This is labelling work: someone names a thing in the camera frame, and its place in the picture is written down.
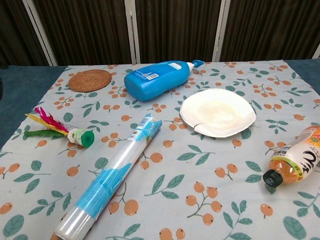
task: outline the white paper plate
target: white paper plate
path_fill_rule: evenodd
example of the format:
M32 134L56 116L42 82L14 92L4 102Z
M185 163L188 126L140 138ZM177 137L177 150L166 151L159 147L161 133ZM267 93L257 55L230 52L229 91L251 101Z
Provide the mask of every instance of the white paper plate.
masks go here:
M226 138L248 128L256 114L250 104L238 94L211 88L184 100L180 115L200 134Z

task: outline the plastic bottle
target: plastic bottle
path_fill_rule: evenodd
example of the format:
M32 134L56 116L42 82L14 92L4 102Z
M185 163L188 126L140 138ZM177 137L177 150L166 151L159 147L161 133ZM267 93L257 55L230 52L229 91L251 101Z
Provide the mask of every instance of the plastic bottle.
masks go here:
M264 182L273 188L283 183L305 179L320 160L320 125L307 127L289 145L277 150L271 157Z
M122 142L122 148L113 156L106 168L100 172L55 228L54 232L59 238L84 239L161 125L162 121L156 121L150 113L144 117L128 139Z
M128 92L140 101L153 99L167 90L185 83L193 67L198 68L204 61L165 61L145 66L130 72L124 78Z

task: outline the white label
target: white label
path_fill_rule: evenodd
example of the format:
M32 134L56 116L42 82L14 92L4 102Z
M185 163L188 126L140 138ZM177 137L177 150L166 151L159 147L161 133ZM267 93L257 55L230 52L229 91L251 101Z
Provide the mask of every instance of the white label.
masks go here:
M128 140L131 140L131 141L136 140L140 132L141 132L140 129L135 129L133 133L128 137Z
M181 69L181 66L179 64L176 64L175 62L169 63L169 66L171 66L177 70Z
M146 76L145 78L148 79L148 80L152 80L152 79L155 79L155 78L157 78L157 77L159 77L159 75L156 74L156 73L154 73L154 74L151 74L151 75L149 75L149 76Z

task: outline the blue lotion bottle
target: blue lotion bottle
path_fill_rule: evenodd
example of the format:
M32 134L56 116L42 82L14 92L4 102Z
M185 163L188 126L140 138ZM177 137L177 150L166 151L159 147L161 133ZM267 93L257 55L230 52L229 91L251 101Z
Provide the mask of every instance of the blue lotion bottle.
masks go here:
M128 92L140 101L153 99L185 83L193 69L204 61L165 61L132 71L124 78Z

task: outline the round rattan coaster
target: round rattan coaster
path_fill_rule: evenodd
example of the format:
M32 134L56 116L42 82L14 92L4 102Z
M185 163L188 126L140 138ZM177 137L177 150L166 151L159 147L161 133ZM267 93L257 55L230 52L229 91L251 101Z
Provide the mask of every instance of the round rattan coaster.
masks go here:
M68 82L75 92L92 92L104 88L111 82L111 74L105 70L93 69L78 72Z

